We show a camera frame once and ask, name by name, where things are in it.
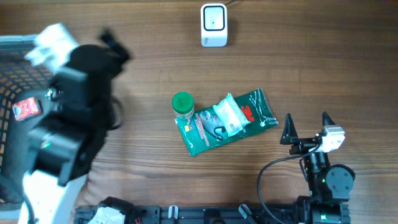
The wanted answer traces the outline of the clear wet wipes packet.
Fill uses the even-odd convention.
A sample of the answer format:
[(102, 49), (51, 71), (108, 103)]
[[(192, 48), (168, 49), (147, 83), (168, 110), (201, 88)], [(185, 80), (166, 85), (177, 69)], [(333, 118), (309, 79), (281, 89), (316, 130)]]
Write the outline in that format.
[(238, 134), (251, 123), (230, 93), (225, 99), (214, 105), (213, 110), (224, 124), (229, 137)]

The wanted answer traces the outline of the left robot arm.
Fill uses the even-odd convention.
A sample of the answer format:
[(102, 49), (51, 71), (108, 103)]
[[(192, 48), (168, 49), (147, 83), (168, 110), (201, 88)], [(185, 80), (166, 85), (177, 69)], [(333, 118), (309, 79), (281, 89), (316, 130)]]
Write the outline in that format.
[(67, 223), (107, 133), (123, 108), (112, 81), (131, 58), (115, 41), (81, 45), (50, 79), (49, 96), (28, 91), (44, 113), (18, 122), (4, 115), (1, 187), (19, 202), (20, 223)]

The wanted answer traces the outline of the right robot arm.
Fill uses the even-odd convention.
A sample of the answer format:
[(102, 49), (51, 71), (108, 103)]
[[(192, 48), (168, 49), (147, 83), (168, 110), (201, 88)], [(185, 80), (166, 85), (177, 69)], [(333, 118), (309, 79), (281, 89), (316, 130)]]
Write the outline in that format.
[(286, 115), (280, 143), (290, 145), (289, 154), (298, 157), (310, 195), (294, 203), (295, 223), (350, 223), (348, 201), (355, 173), (343, 164), (330, 164), (328, 154), (345, 140), (344, 129), (328, 113), (322, 113), (322, 130), (312, 138), (299, 138), (291, 114)]

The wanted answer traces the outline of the green lid jar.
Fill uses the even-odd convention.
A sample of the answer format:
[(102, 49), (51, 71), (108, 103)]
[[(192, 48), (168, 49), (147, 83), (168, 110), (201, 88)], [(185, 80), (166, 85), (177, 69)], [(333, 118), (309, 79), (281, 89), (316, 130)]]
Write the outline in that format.
[(193, 96), (187, 92), (178, 92), (172, 98), (172, 109), (179, 119), (190, 119), (194, 114)]

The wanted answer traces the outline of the red tissue packet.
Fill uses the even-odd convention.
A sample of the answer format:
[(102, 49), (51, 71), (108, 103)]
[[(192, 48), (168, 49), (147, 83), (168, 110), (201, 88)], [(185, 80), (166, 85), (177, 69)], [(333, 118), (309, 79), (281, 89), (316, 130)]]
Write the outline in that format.
[(42, 114), (40, 103), (35, 97), (30, 97), (14, 103), (12, 105), (12, 111), (16, 121), (23, 121)]

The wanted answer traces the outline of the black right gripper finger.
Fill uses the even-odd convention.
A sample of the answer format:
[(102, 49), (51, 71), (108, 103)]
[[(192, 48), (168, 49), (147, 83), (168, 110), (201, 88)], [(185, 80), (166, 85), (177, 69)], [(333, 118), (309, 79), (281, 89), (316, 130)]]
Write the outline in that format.
[(298, 134), (290, 113), (286, 114), (285, 126), (280, 138), (280, 144), (291, 145), (299, 142)]
[(335, 125), (335, 122), (330, 118), (326, 111), (322, 113), (322, 124), (323, 126)]

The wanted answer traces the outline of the green 3M gloves packet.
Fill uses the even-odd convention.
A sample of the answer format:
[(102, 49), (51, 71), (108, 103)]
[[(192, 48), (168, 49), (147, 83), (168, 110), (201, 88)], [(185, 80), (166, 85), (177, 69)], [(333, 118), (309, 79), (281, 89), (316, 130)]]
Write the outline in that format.
[(261, 88), (233, 97), (251, 122), (238, 134), (229, 137), (213, 106), (195, 111), (190, 119), (175, 118), (176, 125), (191, 156), (262, 133), (278, 125)]

